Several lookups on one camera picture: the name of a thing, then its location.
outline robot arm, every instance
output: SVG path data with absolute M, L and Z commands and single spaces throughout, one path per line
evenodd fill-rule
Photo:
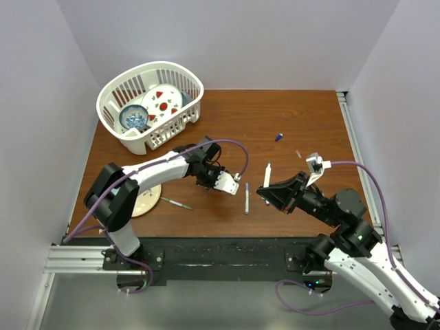
M 393 268 L 381 236 L 362 219 L 366 208 L 359 195 L 352 189 L 344 189 L 326 198 L 314 183 L 331 163 L 314 153 L 307 158 L 307 164 L 310 175 L 299 172 L 287 181 L 260 187 L 257 193 L 281 212 L 289 214 L 298 207 L 336 228 L 330 236 L 318 235 L 307 247 L 308 270 L 324 265 L 345 277 L 390 316 L 395 329 L 426 329 L 433 319 L 438 320 L 440 315 L 433 307 L 439 308 L 439 299 L 423 288 L 403 265 L 395 261 L 397 267 Z M 403 273 L 407 283 L 397 270 Z M 422 301 L 411 286 L 429 303 Z
M 208 141 L 210 138 L 205 137 L 201 143 Z M 131 227 L 130 219 L 136 198 L 149 188 L 191 175 L 197 178 L 196 184 L 200 186 L 224 191 L 231 195 L 237 193 L 239 175 L 233 177 L 224 166 L 213 163 L 214 157 L 220 154 L 221 147 L 212 143 L 178 156 L 192 146 L 194 145 L 176 148 L 162 157 L 142 164 L 120 168 L 110 163 L 101 170 L 85 197 L 84 203 L 88 209 L 113 182 L 133 171 L 136 172 L 114 188 L 93 213 L 123 255 L 135 260 L 142 260 L 144 257 L 140 241 Z

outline pen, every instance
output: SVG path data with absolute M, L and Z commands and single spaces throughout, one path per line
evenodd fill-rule
M 164 201 L 169 201 L 170 203 L 177 205 L 177 206 L 180 206 L 181 208 L 185 208 L 187 210 L 193 210 L 193 208 L 190 208 L 189 206 L 187 206 L 185 204 L 179 203 L 178 201 L 172 201 L 171 199 L 168 199 L 168 198 L 165 198 L 162 196 L 160 197 L 160 199 L 163 199 Z
M 249 214 L 249 184 L 246 182 L 246 191 L 245 191 L 245 215 Z
M 266 167 L 266 171 L 264 174 L 264 182 L 263 182 L 263 187 L 266 188 L 269 186 L 269 182 L 270 182 L 270 172 L 272 171 L 271 167 L 270 167 L 270 162 L 267 163 L 267 167 Z

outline white basket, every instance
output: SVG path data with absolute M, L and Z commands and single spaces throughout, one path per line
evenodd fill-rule
M 150 129 L 126 130 L 119 122 L 119 113 L 158 84 L 172 84 L 186 91 L 193 99 L 169 119 Z M 109 82 L 99 93 L 96 111 L 105 128 L 132 153 L 146 154 L 146 145 L 152 150 L 185 129 L 187 122 L 196 122 L 200 116 L 200 100 L 204 94 L 201 81 L 189 70 L 172 62 L 150 62 L 134 67 Z

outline bowl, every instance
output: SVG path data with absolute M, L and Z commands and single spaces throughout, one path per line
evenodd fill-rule
M 138 104 L 129 105 L 120 112 L 119 123 L 125 129 L 144 129 L 149 121 L 149 112 Z

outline wooden table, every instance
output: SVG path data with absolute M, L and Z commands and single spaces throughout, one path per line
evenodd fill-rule
M 279 133 L 284 136 L 275 142 Z M 194 210 L 159 200 L 150 212 L 132 219 L 138 236 L 315 236 L 332 231 L 302 210 L 286 215 L 266 206 L 255 190 L 263 184 L 268 161 L 272 163 L 271 182 L 279 182 L 293 177 L 298 171 L 308 171 L 305 157 L 315 151 L 325 160 L 353 160 L 336 93 L 257 90 L 205 91 L 200 119 L 195 124 L 187 124 L 182 133 L 143 156 L 130 153 L 101 123 L 98 124 L 70 228 L 74 228 L 86 213 L 83 198 L 105 164 L 142 163 L 176 146 L 198 143 L 205 135 L 212 139 L 237 140 L 247 147 L 250 163 L 238 193 L 231 196 L 207 191 L 195 185 L 194 177 L 167 182 L 162 185 L 162 196 L 187 204 Z M 221 147 L 220 163 L 231 173 L 240 171 L 245 160 L 243 151 L 232 144 Z M 249 215 L 244 214 L 245 182 L 249 182 L 251 191 Z M 328 197 L 342 188 L 354 188 L 362 193 L 358 170 L 354 166 L 326 170 L 318 186 Z M 88 226 L 94 224 L 95 219 L 87 223 Z M 98 233 L 94 230 L 86 235 L 97 236 Z

